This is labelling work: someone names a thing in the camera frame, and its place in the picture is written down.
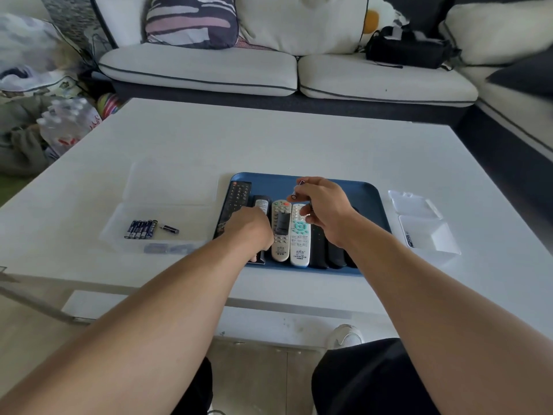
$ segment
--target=person's leg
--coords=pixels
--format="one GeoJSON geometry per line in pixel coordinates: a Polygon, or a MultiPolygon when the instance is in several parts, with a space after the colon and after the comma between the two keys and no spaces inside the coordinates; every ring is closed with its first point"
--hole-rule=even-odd
{"type": "Polygon", "coordinates": [[[311,382],[319,415],[439,415],[399,339],[363,344],[349,325],[331,337],[311,382]]]}
{"type": "Polygon", "coordinates": [[[211,363],[204,358],[192,383],[171,415],[206,415],[213,400],[211,363]]]}

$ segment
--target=tabletop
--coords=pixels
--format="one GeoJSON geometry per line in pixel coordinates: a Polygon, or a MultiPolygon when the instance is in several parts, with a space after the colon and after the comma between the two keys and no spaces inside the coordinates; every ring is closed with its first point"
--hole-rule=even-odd
{"type": "MultiPolygon", "coordinates": [[[[151,157],[181,179],[171,201],[209,202],[217,211],[238,172],[367,181],[398,238],[388,190],[429,198],[462,253],[442,269],[553,337],[553,258],[442,125],[133,99],[0,209],[5,272],[121,292],[172,264],[178,257],[116,253],[99,240],[131,166],[151,157]]],[[[229,303],[385,315],[363,278],[256,267],[240,273],[229,303]]]]}

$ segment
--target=green mat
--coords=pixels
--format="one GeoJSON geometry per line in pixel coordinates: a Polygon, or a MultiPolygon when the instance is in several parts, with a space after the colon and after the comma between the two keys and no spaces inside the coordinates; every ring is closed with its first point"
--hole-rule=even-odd
{"type": "Polygon", "coordinates": [[[21,189],[27,186],[33,178],[15,178],[12,176],[0,175],[0,207],[16,195],[21,189]]]}

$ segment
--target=person's right arm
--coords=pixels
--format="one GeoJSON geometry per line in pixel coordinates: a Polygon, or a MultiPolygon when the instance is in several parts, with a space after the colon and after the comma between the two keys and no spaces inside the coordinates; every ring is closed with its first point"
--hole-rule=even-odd
{"type": "Polygon", "coordinates": [[[308,222],[355,261],[442,415],[553,413],[550,339],[360,216],[338,185],[302,179],[308,222]]]}

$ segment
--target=forearm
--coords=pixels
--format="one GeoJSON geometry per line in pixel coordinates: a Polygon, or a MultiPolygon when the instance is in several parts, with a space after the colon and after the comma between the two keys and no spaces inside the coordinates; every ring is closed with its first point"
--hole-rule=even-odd
{"type": "Polygon", "coordinates": [[[0,401],[0,414],[169,414],[250,249],[223,235],[172,265],[52,355],[0,401]]]}
{"type": "Polygon", "coordinates": [[[552,342],[371,225],[350,223],[345,248],[442,415],[550,413],[552,342]]]}

